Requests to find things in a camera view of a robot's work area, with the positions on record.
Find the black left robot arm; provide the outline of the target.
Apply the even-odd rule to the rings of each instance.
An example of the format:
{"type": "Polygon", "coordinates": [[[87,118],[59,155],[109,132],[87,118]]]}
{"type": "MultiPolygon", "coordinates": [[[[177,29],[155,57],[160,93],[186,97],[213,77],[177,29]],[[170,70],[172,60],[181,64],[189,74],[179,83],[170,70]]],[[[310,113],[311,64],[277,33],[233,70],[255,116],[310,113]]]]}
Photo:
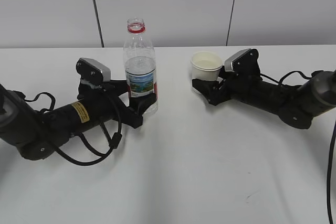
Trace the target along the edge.
{"type": "Polygon", "coordinates": [[[29,106],[30,101],[23,93],[1,87],[1,140],[31,161],[46,159],[56,152],[75,165],[91,166],[106,159],[118,147],[124,124],[134,129],[140,127],[143,114],[156,102],[156,95],[150,93],[132,98],[125,105],[120,99],[128,91],[124,80],[110,80],[96,87],[82,81],[78,90],[78,100],[60,108],[55,108],[55,97],[45,92],[51,99],[50,107],[37,111],[29,106]],[[96,126],[107,139],[109,149],[105,153],[96,150],[84,136],[85,131],[96,126]],[[62,151],[61,146],[73,137],[79,137],[98,158],[81,162],[62,151]]]}

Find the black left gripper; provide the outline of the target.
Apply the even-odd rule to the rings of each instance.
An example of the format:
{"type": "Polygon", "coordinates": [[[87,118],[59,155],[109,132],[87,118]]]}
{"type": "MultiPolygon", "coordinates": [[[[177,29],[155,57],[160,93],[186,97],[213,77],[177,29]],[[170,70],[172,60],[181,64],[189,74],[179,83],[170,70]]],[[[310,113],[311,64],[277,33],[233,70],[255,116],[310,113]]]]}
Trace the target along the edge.
{"type": "Polygon", "coordinates": [[[94,89],[79,83],[77,99],[87,110],[90,122],[121,121],[134,129],[143,124],[143,114],[157,98],[155,93],[141,97],[131,97],[129,105],[120,99],[128,93],[126,80],[110,80],[94,89]]]}

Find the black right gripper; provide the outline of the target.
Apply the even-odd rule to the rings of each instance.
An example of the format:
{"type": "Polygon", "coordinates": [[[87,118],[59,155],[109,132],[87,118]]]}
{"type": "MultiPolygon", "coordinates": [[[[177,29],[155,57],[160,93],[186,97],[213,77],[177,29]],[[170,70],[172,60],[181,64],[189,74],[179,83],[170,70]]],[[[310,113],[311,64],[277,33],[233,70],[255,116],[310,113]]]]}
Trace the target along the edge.
{"type": "Polygon", "coordinates": [[[211,105],[218,105],[228,100],[237,100],[248,105],[262,105],[263,101],[257,92],[257,85],[262,82],[259,76],[228,73],[222,66],[218,75],[222,81],[192,80],[196,89],[211,105]]]}

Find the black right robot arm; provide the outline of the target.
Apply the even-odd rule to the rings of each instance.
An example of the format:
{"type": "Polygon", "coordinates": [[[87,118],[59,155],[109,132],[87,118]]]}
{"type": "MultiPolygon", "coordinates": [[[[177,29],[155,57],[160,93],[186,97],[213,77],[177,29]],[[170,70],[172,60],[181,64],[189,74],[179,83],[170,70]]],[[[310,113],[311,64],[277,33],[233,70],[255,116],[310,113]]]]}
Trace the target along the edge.
{"type": "Polygon", "coordinates": [[[259,71],[220,71],[221,81],[193,79],[192,86],[211,105],[236,100],[271,114],[297,129],[308,129],[313,118],[335,108],[335,72],[315,71],[303,85],[262,80],[259,71]]]}

